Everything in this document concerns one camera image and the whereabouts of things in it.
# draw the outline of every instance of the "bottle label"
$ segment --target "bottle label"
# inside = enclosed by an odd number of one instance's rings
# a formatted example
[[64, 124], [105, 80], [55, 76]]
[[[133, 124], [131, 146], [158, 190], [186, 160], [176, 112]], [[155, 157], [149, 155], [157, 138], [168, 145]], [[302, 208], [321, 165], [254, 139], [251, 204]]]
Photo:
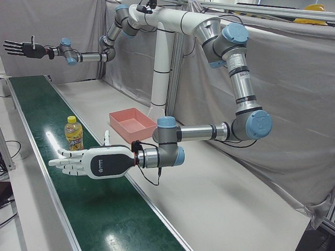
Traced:
[[76, 132], [73, 133], [67, 133], [65, 135], [68, 144], [69, 144], [69, 150], [70, 151], [76, 151], [76, 150], [82, 150], [84, 149], [83, 145], [83, 129], [80, 128]]

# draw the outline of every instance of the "conveyor belt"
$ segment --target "conveyor belt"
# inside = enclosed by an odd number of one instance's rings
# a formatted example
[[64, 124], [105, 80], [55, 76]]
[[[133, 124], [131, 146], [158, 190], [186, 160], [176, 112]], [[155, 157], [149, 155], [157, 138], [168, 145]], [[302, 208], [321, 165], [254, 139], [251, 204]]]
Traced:
[[[59, 198], [60, 208], [66, 213], [64, 219], [75, 235], [69, 238], [76, 239], [74, 243], [81, 250], [184, 250], [127, 178], [93, 180], [64, 175], [49, 167], [48, 161], [58, 156], [52, 146], [55, 142], [48, 140], [46, 132], [66, 148], [63, 128], [73, 111], [44, 76], [12, 77], [8, 83], [15, 92], [13, 98], [18, 101], [26, 130], [33, 136], [37, 155], [46, 166], [46, 179], [50, 176], [52, 189], [57, 192], [54, 196]], [[85, 148], [97, 146], [85, 126], [83, 130]]]

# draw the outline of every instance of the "robot mounting column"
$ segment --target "robot mounting column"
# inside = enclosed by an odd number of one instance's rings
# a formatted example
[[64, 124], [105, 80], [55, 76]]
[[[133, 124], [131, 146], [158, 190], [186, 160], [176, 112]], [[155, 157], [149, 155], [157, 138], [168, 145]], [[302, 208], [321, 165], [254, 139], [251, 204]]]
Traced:
[[161, 22], [158, 23], [151, 105], [148, 113], [148, 117], [153, 121], [157, 121], [159, 117], [165, 116], [174, 36], [174, 31], [167, 30]]

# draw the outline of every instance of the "logo on robotic hand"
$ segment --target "logo on robotic hand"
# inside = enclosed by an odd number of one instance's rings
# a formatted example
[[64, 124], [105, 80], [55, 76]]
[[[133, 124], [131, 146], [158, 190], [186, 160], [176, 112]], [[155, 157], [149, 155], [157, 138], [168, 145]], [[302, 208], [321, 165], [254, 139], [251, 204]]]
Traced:
[[102, 173], [104, 171], [104, 168], [103, 168], [103, 160], [102, 159], [99, 159], [99, 173]]

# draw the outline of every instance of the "yellow bottle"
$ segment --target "yellow bottle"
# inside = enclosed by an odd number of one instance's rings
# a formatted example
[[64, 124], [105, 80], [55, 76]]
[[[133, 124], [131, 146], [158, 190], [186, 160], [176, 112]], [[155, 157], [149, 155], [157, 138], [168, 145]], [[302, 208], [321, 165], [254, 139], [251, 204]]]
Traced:
[[64, 132], [70, 151], [84, 149], [83, 128], [82, 125], [77, 122], [75, 116], [68, 116], [68, 123], [65, 125]]

